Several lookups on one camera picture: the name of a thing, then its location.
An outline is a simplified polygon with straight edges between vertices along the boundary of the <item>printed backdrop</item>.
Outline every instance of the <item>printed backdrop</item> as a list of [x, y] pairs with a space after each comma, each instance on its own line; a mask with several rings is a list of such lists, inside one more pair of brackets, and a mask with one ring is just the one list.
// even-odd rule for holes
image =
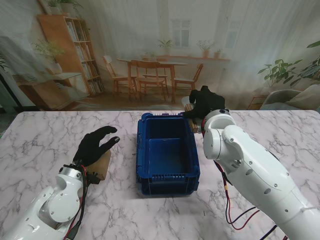
[[3, 0], [0, 73], [42, 110], [179, 110], [202, 85], [259, 109], [319, 83], [319, 12], [317, 0]]

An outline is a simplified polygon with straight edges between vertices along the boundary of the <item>wooden chair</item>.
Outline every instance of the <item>wooden chair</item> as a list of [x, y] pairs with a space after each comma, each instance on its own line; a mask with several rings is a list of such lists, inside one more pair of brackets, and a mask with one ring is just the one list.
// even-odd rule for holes
[[[144, 85], [144, 95], [147, 94], [147, 85], [156, 85], [159, 91], [162, 91], [164, 101], [166, 101], [166, 95], [164, 91], [164, 79], [159, 77], [158, 68], [159, 63], [157, 61], [138, 61], [132, 60], [131, 65], [136, 67], [136, 79], [138, 81], [139, 97], [142, 99], [142, 85]], [[140, 77], [139, 68], [142, 69], [154, 69], [155, 77], [149, 77], [148, 74], [143, 74], [144, 77]]]
[[[147, 58], [147, 57], [143, 57], [142, 58], [142, 60], [143, 61], [150, 61], [150, 59], [149, 58]], [[158, 62], [167, 62], [168, 61], [168, 59], [167, 58], [156, 58], [156, 60], [158, 61]], [[166, 88], [166, 94], [168, 95], [168, 97], [169, 97], [169, 91], [168, 91], [168, 84], [167, 84], [167, 77], [168, 77], [168, 75], [166, 74], [166, 69], [165, 68], [163, 68], [163, 72], [164, 72], [164, 74], [159, 74], [158, 75], [158, 78], [163, 78], [164, 79], [164, 87]], [[151, 74], [151, 73], [149, 73], [148, 74], [148, 70], [147, 69], [145, 69], [145, 74], [143, 75], [145, 78], [155, 78], [156, 77], [156, 75], [155, 74]]]
[[174, 78], [174, 90], [176, 91], [177, 84], [189, 84], [189, 85], [191, 85], [191, 89], [192, 90], [196, 89], [196, 82], [199, 79], [199, 75], [200, 75], [203, 67], [204, 67], [203, 63], [199, 63], [196, 66], [197, 69], [196, 69], [196, 72], [195, 72], [195, 75], [194, 75], [193, 79], [175, 77]]
[[[115, 91], [116, 91], [117, 95], [119, 95], [119, 82], [125, 82], [125, 81], [128, 82], [128, 76], [117, 75], [115, 73], [114, 68], [111, 65], [111, 62], [112, 62], [111, 56], [105, 55], [105, 56], [103, 56], [103, 60], [106, 65], [106, 69], [107, 69], [111, 79], [113, 80], [113, 92], [112, 92], [113, 96], [115, 96]], [[131, 76], [131, 81], [132, 81], [132, 84], [135, 89], [135, 91], [132, 89], [132, 92], [134, 93], [134, 96], [136, 97], [135, 92], [137, 93], [138, 91], [137, 91], [137, 85], [136, 85], [135, 78], [136, 78], [135, 76]], [[128, 90], [129, 90], [129, 96], [130, 96], [131, 88], [130, 88], [129, 82], [127, 83], [127, 86], [128, 86]]]

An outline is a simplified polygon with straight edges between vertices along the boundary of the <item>table leg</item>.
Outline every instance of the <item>table leg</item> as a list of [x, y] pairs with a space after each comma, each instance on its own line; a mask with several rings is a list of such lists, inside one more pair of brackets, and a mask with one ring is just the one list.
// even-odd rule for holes
[[128, 92], [129, 92], [129, 100], [131, 101], [131, 88], [132, 88], [132, 81], [131, 81], [131, 62], [128, 62]]
[[171, 75], [171, 102], [174, 104], [176, 102], [176, 89], [175, 89], [175, 78], [176, 78], [176, 73], [175, 73], [175, 66], [170, 67], [170, 75]]

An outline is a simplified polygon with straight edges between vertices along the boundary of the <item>window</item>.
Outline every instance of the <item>window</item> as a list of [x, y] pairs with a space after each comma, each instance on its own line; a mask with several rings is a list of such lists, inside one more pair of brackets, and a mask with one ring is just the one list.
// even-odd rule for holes
[[172, 20], [172, 41], [175, 47], [189, 47], [190, 20]]

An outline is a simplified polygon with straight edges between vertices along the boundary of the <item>dining table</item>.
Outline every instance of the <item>dining table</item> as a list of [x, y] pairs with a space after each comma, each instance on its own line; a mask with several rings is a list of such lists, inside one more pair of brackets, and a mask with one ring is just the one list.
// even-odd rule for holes
[[[131, 61], [136, 60], [136, 59], [123, 59], [123, 58], [117, 58], [118, 61], [120, 62], [125, 62], [127, 63], [127, 68], [128, 68], [128, 85], [129, 88], [132, 89], [132, 83], [131, 83]], [[175, 72], [175, 66], [186, 66], [188, 63], [185, 62], [176, 62], [176, 61], [157, 61], [159, 63], [159, 68], [164, 68], [164, 69], [170, 69], [170, 77], [171, 77], [171, 102], [174, 104], [176, 102], [176, 90], [175, 90], [175, 78], [176, 78], [176, 72]]]

